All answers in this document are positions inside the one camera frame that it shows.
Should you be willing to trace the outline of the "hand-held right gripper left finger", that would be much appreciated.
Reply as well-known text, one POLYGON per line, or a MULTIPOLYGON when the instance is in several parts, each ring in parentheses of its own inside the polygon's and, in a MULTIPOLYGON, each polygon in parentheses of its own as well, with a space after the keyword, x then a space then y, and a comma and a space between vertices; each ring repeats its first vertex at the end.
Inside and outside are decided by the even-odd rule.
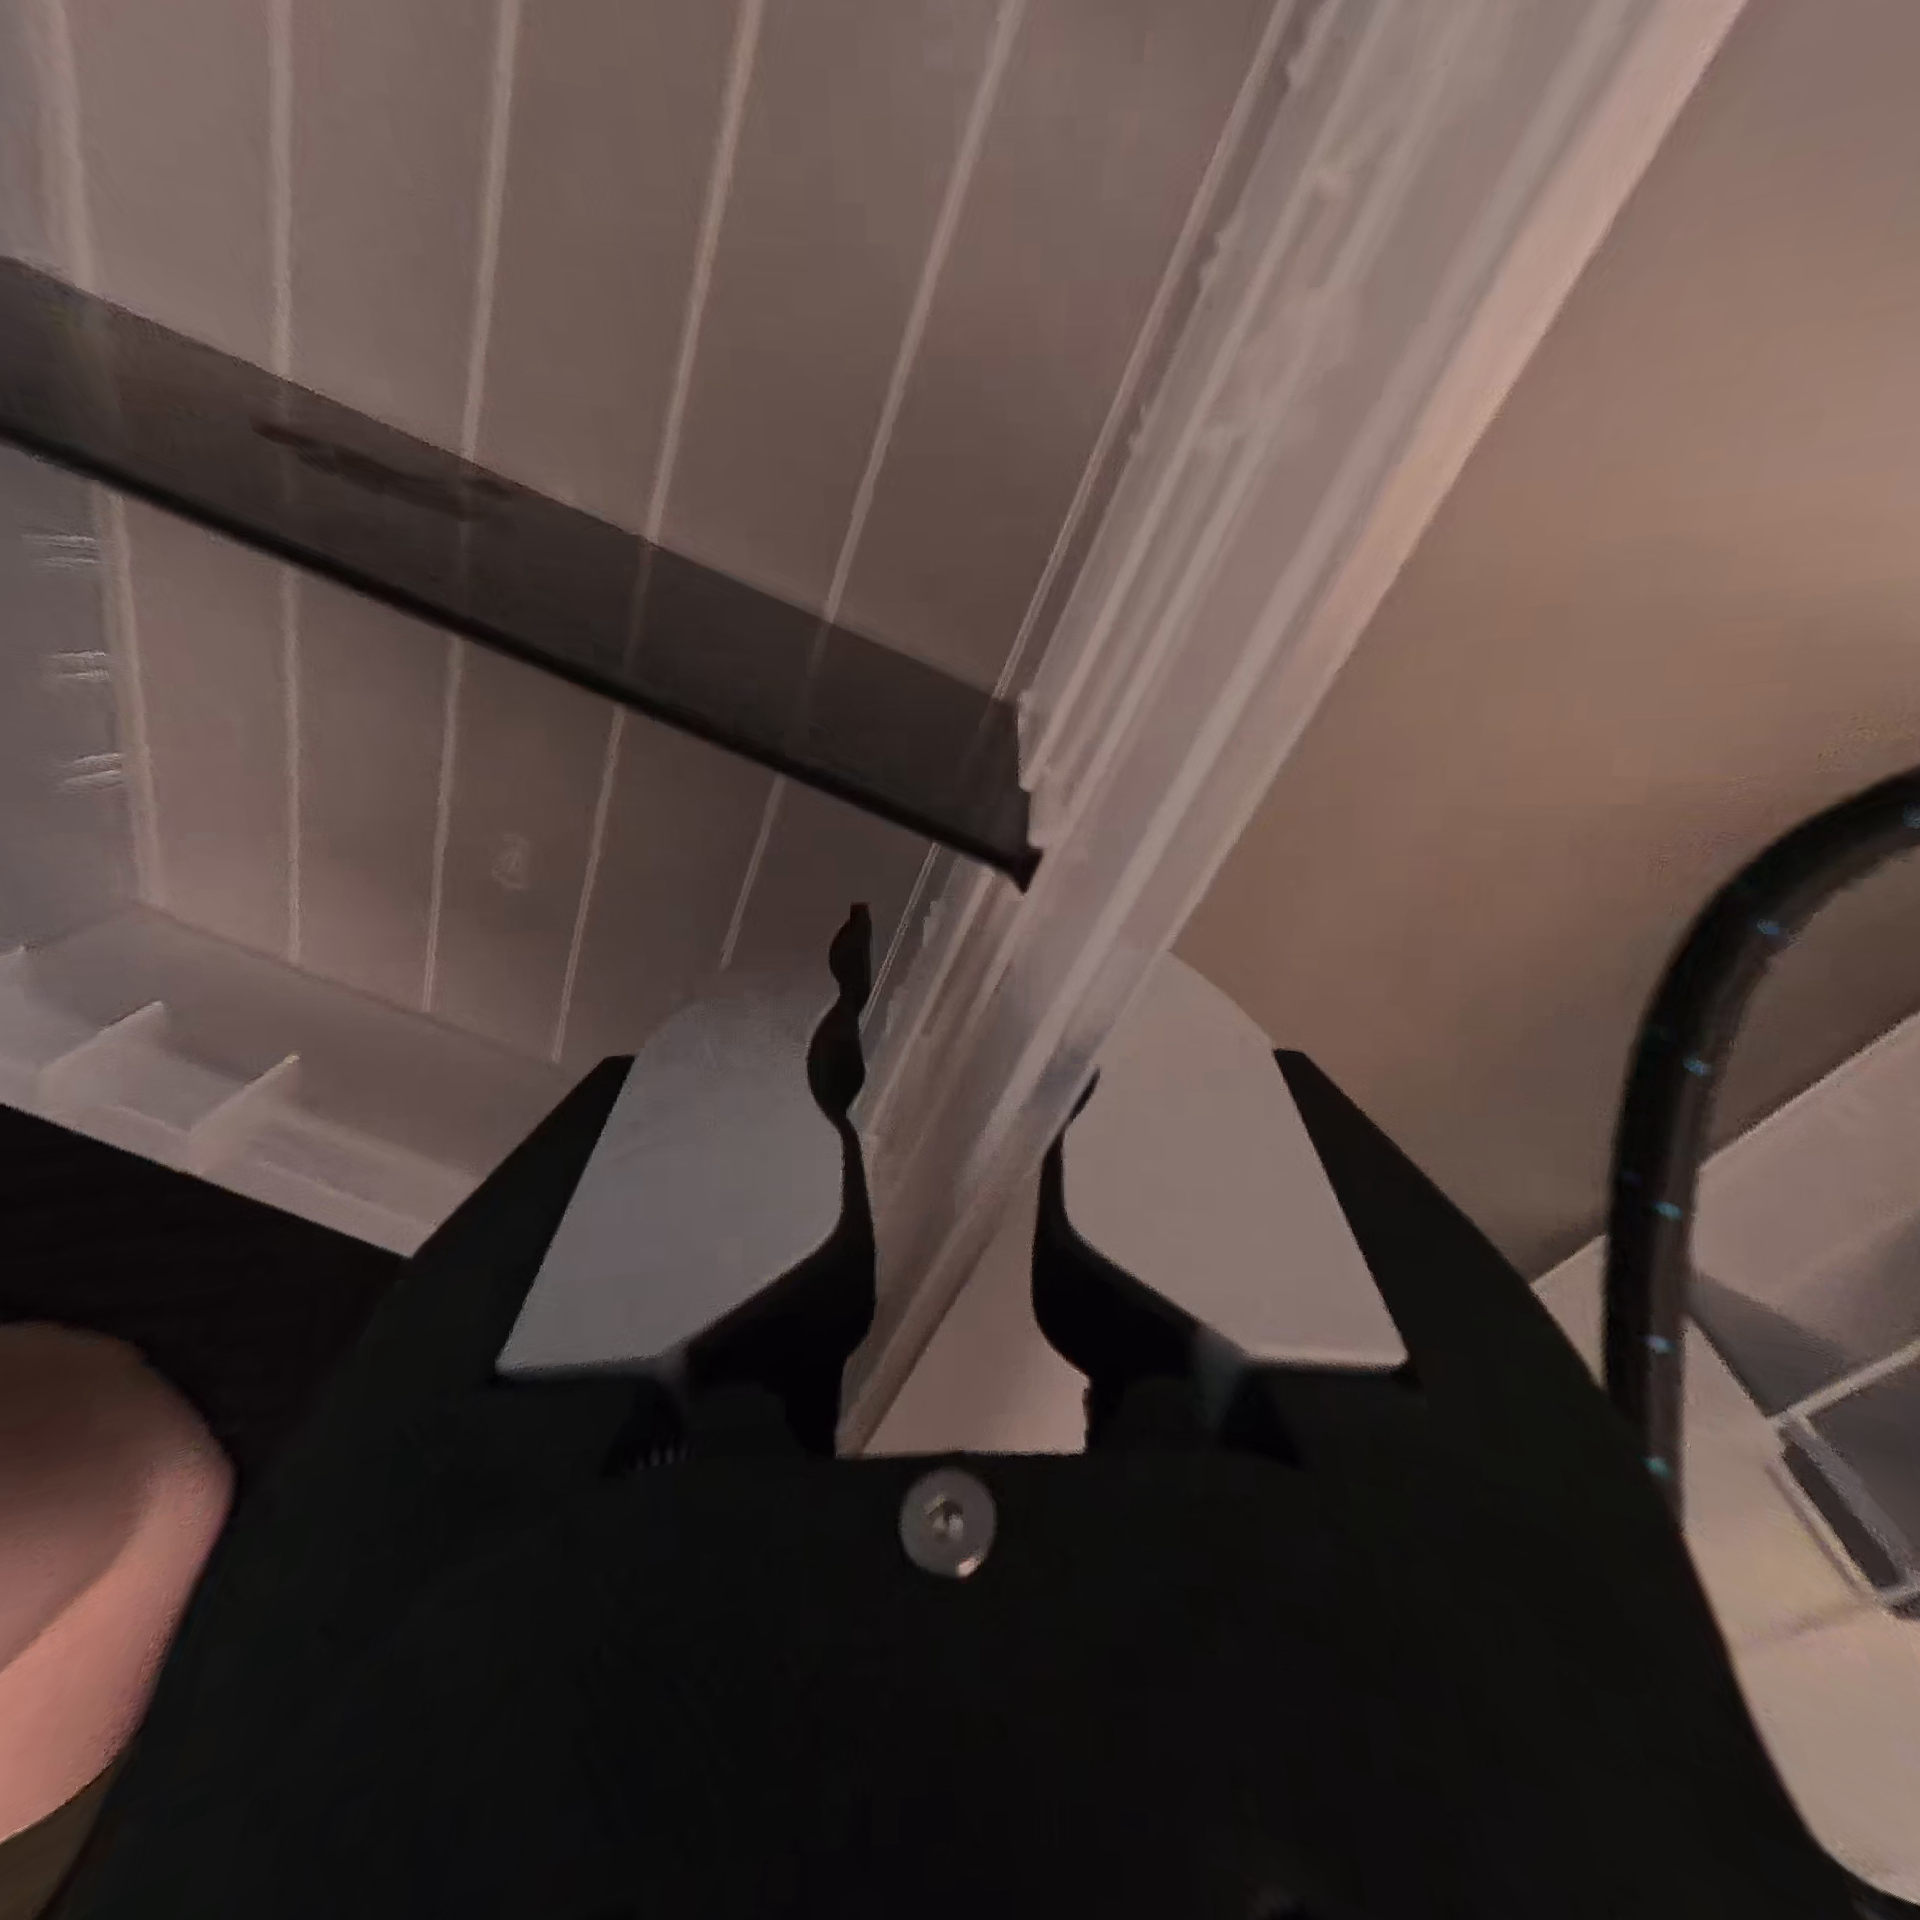
POLYGON ((856 902, 820 958, 725 985, 632 1054, 502 1376, 643 1380, 682 1419, 711 1396, 766 1396, 804 1453, 839 1449, 876 1313, 852 1118, 872 948, 856 902))

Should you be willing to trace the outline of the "clear plastic storage bin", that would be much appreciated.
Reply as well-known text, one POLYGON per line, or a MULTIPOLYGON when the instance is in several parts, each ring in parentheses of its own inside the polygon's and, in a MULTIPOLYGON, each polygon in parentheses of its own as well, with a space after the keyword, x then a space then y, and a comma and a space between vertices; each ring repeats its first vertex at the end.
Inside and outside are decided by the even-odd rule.
POLYGON ((876 1432, 1739 5, 5 5, 5 1093, 415 1247, 884 941, 876 1432))

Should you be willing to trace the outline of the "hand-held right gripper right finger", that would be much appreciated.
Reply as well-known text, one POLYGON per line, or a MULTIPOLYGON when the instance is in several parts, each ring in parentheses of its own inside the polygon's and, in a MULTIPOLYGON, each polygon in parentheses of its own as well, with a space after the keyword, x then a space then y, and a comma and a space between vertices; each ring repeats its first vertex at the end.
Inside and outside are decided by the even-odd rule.
POLYGON ((1033 1306, 1089 1423, 1140 1388, 1222 1423, 1245 1380, 1407 1362, 1270 1035, 1165 956, 1043 1157, 1033 1306))

